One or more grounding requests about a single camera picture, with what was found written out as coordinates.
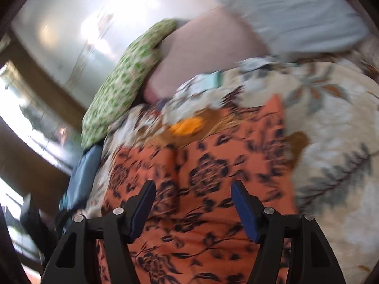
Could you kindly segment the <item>orange black floral blouse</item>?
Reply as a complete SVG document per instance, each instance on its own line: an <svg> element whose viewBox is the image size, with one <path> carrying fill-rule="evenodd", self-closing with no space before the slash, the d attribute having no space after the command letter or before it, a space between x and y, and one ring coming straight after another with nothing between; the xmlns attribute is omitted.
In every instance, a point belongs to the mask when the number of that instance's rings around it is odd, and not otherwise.
<svg viewBox="0 0 379 284"><path fill-rule="evenodd" d="M233 103L202 110L200 133L165 132L141 147L119 148L101 211L136 195L144 182L156 198L142 235L129 245L141 283L245 283L258 247L245 234L231 185L278 212L294 213L284 159L284 110L279 96L263 106Z"/></svg>

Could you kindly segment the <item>blue folded cloth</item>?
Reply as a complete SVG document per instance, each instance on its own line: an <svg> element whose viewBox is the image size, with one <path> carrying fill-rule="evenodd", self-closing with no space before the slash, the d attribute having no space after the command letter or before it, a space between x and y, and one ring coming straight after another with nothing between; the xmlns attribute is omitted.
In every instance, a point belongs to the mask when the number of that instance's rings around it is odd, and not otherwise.
<svg viewBox="0 0 379 284"><path fill-rule="evenodd" d="M93 145L72 171L68 189L60 200L59 210L77 211L86 206L98 171L102 147Z"/></svg>

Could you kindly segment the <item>wooden door with stained glass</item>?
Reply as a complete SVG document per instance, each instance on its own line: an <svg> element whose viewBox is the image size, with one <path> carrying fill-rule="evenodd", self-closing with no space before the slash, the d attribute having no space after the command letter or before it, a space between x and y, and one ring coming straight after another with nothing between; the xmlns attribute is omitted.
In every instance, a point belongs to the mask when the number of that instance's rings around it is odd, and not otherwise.
<svg viewBox="0 0 379 284"><path fill-rule="evenodd" d="M84 108L55 83L16 34L1 38L1 179L19 195L14 219L31 198L53 221L81 157Z"/></svg>

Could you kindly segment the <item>cream leaf pattern blanket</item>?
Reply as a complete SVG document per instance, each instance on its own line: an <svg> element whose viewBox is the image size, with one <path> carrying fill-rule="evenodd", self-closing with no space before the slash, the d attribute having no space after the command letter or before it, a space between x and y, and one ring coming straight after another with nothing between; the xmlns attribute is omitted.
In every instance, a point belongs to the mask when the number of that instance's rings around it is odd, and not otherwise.
<svg viewBox="0 0 379 284"><path fill-rule="evenodd" d="M108 128L85 215L107 214L101 209L119 148L141 147L165 132L191 138L202 130L202 110L260 107L279 96L294 213L313 215L345 280L364 283L378 263L378 84L337 57L258 69L242 63L221 73L217 89L176 91L129 109Z"/></svg>

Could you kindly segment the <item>green checkered pillow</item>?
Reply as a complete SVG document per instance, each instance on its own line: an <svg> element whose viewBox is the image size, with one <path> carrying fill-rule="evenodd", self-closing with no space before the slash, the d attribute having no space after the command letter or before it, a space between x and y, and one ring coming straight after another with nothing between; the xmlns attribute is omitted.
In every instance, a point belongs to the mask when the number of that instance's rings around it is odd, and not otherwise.
<svg viewBox="0 0 379 284"><path fill-rule="evenodd" d="M175 19L163 19L128 46L82 119L84 149L104 139L108 127L131 107L145 78L161 59L157 46L176 28Z"/></svg>

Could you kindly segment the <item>white and teal small cloth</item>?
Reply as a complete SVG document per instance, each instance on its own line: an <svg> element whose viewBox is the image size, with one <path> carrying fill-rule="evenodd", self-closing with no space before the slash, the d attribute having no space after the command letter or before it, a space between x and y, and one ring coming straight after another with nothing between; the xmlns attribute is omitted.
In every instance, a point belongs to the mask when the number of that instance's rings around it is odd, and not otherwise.
<svg viewBox="0 0 379 284"><path fill-rule="evenodd" d="M207 90L217 89L220 86L220 79L222 73L220 71L198 74L192 79L183 83L178 89L176 94L184 94L186 96L193 96L201 94Z"/></svg>

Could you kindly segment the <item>light grey pillow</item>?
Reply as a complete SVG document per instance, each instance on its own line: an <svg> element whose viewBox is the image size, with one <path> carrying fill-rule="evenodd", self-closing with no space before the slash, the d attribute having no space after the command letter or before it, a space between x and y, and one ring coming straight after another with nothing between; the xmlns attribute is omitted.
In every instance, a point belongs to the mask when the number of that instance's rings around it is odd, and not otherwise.
<svg viewBox="0 0 379 284"><path fill-rule="evenodd" d="M269 51L293 62L354 48L368 36L346 0L218 0L239 15Z"/></svg>

